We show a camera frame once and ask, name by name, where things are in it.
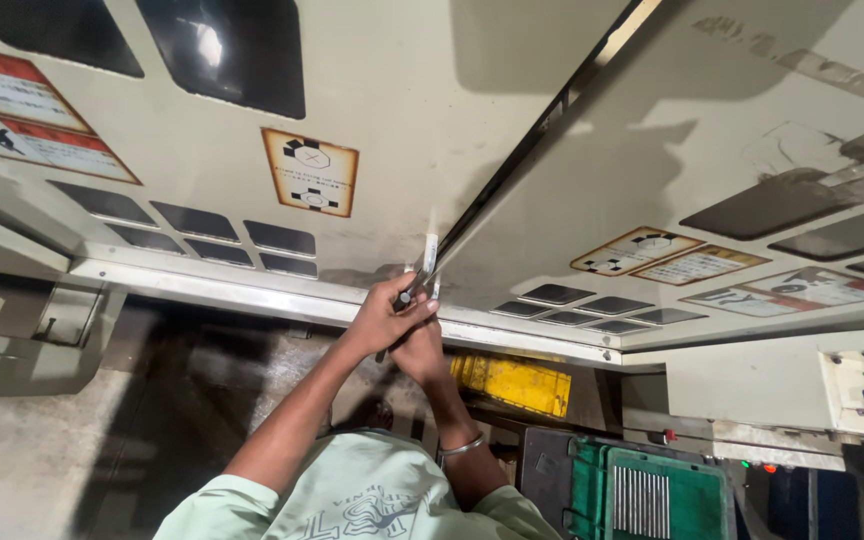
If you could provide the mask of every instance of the warning sticker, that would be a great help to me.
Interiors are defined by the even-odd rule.
[[[0,115],[92,133],[29,60],[0,54]]]
[[[639,270],[632,276],[671,286],[684,286],[770,261],[771,258],[709,245]]]
[[[762,294],[737,287],[727,287],[682,298],[698,306],[724,310],[726,312],[742,313],[752,317],[775,317],[788,313],[821,310],[824,305],[810,301],[795,300],[771,294]]]
[[[639,227],[576,258],[570,266],[600,276],[621,276],[703,243],[658,228]]]
[[[0,118],[0,157],[141,184],[98,137]]]
[[[353,214],[359,151],[262,128],[271,178],[281,205],[328,215]]]
[[[863,278],[816,266],[763,277],[742,283],[741,287],[822,306],[845,306],[864,302]]]

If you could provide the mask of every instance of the concrete floor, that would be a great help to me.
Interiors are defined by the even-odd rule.
[[[90,384],[73,396],[0,398],[0,538],[151,538],[218,475],[340,330],[129,298]],[[425,395],[366,358],[333,402],[333,425],[381,396],[392,430],[434,452]]]

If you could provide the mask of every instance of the green crate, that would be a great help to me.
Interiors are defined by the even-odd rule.
[[[666,477],[669,483],[669,530],[673,540],[727,540],[728,483],[716,467],[651,453],[589,443],[569,443],[572,503],[564,524],[584,540],[626,540],[645,536],[613,530],[614,471],[624,467]]]

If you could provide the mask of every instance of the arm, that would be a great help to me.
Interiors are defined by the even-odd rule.
[[[355,320],[342,337],[248,437],[225,467],[224,474],[282,493],[315,441],[319,425],[326,418],[339,388],[359,362],[388,348],[409,328],[438,309],[438,301],[423,298],[400,313],[392,310],[392,301],[408,287],[414,276],[410,272],[378,283],[368,291]]]
[[[418,295],[418,300],[425,300],[425,295]],[[466,410],[443,358],[442,327],[436,317],[416,325],[389,349],[389,356],[425,392],[435,416],[441,448],[459,448],[479,436],[478,425]],[[509,485],[487,445],[446,456],[445,475],[464,511],[472,510],[487,495]]]

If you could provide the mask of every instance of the metal bangle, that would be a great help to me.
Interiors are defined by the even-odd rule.
[[[479,436],[475,437],[475,440],[466,444],[465,446],[460,446],[459,448],[454,449],[442,449],[442,447],[438,448],[439,456],[455,456],[456,454],[462,454],[462,452],[468,452],[473,448],[481,445],[486,442],[486,434],[482,431],[479,431]]]

